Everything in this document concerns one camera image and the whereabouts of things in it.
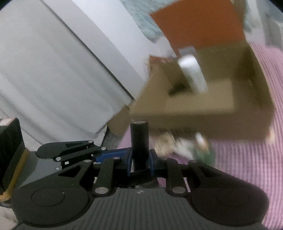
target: white curtain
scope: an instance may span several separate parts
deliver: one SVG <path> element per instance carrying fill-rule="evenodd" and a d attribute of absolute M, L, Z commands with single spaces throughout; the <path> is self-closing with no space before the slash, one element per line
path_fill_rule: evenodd
<path fill-rule="evenodd" d="M 100 145 L 106 122 L 130 101 L 40 0 L 0 11 L 0 109 L 38 142 Z"/>

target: black cylinder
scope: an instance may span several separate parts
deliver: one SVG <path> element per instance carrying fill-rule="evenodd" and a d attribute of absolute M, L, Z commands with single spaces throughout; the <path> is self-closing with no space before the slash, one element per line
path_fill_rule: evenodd
<path fill-rule="evenodd" d="M 133 121 L 130 127 L 134 170 L 146 169 L 149 157 L 148 122 Z"/>

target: pink striped cloth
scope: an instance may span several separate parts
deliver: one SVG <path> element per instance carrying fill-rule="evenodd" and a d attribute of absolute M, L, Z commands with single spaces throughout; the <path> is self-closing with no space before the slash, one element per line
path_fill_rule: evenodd
<path fill-rule="evenodd" d="M 260 187 L 269 198 L 263 224 L 271 230 L 283 229 L 283 53 L 277 48 L 251 44 L 262 69 L 276 107 L 272 143 L 212 141 L 216 152 L 215 168 Z M 131 146 L 130 131 L 118 148 Z M 179 163 L 182 157 L 172 155 Z"/>

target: white label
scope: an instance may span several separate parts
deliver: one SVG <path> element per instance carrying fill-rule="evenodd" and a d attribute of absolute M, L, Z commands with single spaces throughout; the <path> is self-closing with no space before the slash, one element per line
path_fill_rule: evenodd
<path fill-rule="evenodd" d="M 9 125 L 13 120 L 14 120 L 14 118 L 5 118 L 5 119 L 3 119 L 3 120 L 0 121 L 0 126 L 7 126 L 7 125 Z"/>

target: orange box flap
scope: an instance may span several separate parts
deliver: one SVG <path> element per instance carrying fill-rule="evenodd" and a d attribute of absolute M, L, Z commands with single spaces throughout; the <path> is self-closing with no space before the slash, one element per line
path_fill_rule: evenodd
<path fill-rule="evenodd" d="M 182 0 L 153 13 L 152 18 L 173 50 L 245 40 L 241 18 L 230 0 Z"/>

